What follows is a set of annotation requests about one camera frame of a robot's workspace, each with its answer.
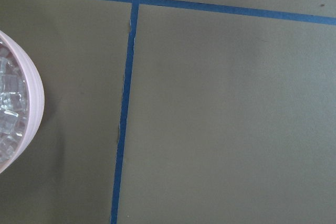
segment floor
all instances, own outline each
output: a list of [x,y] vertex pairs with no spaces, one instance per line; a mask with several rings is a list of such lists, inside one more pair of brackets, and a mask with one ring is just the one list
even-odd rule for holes
[[336,222],[335,0],[0,0],[46,106],[12,223]]

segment pink bowl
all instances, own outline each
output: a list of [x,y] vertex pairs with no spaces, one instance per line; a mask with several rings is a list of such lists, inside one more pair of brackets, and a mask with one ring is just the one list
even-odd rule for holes
[[43,85],[38,74],[38,71],[23,49],[15,43],[6,34],[0,31],[0,39],[6,44],[6,47],[11,51],[16,59],[24,79],[26,80],[27,100],[28,100],[28,115],[26,130],[23,133],[22,139],[18,143],[15,152],[9,160],[0,164],[0,173],[3,172],[18,156],[24,151],[28,144],[35,136],[37,129],[41,123],[44,110],[44,91]]

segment gray floor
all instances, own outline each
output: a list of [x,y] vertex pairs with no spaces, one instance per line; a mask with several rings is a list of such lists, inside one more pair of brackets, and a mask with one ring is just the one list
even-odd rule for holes
[[[184,0],[336,17],[334,0]],[[1,224],[108,224],[131,4],[0,0],[44,83]],[[336,27],[140,5],[118,223],[336,223]]]

